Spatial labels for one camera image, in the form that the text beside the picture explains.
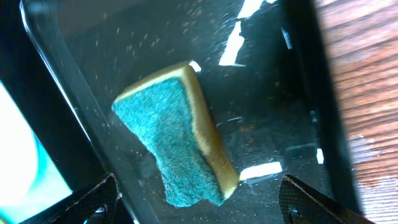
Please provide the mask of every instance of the wooden surface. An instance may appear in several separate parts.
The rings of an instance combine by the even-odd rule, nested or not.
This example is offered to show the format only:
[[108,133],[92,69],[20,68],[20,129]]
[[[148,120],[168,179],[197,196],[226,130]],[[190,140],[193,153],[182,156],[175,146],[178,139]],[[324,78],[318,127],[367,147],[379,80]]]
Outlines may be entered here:
[[398,1],[315,0],[366,217],[398,223]]

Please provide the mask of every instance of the black frame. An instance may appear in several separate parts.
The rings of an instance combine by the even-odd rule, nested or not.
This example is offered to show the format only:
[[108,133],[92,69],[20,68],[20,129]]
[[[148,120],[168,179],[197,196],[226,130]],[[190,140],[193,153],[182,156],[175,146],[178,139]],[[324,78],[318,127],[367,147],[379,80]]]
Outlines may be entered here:
[[[69,187],[78,190],[105,173],[93,149],[97,140],[90,141],[86,137],[29,40],[22,24],[19,2],[0,2],[0,30],[7,34],[0,37],[0,79]],[[319,143],[325,155],[335,199],[360,214],[345,133],[315,8],[310,1],[291,0],[286,4],[292,16],[292,43],[299,47],[297,56],[306,81],[307,96],[313,102],[310,107],[317,114]],[[122,206],[118,211],[121,211],[120,217],[131,217],[131,209],[127,212]]]

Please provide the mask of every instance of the dark glass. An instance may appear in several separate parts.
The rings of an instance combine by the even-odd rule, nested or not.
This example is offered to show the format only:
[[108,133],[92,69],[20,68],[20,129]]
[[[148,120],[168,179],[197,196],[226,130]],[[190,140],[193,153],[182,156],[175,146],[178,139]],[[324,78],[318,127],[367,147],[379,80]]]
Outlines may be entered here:
[[[21,2],[30,38],[139,222],[282,223],[284,174],[333,197],[317,159],[317,117],[286,10],[279,1],[259,1],[258,9],[255,2]],[[226,52],[227,46],[239,50]],[[111,111],[127,86],[187,60],[201,68],[208,111],[236,170],[271,162],[282,167],[242,181],[220,207],[206,200],[169,205],[153,155]]]

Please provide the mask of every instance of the glass panel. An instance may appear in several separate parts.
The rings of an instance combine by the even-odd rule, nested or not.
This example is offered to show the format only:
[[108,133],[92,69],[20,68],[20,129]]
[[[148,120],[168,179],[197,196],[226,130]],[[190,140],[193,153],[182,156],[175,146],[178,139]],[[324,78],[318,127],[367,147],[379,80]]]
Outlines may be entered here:
[[[143,223],[282,223],[281,177],[330,194],[280,1],[23,1],[25,27]],[[165,200],[154,156],[111,111],[123,90],[182,61],[194,69],[240,174],[218,207]]]
[[0,220],[19,223],[71,194],[0,82]]

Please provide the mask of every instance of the sponge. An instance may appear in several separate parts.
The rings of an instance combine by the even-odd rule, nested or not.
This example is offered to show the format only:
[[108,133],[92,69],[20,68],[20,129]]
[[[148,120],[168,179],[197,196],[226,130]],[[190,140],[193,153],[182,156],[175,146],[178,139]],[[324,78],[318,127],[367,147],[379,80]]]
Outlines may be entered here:
[[188,62],[128,87],[112,110],[155,156],[168,203],[189,207],[208,199],[220,206],[234,192],[239,177]]

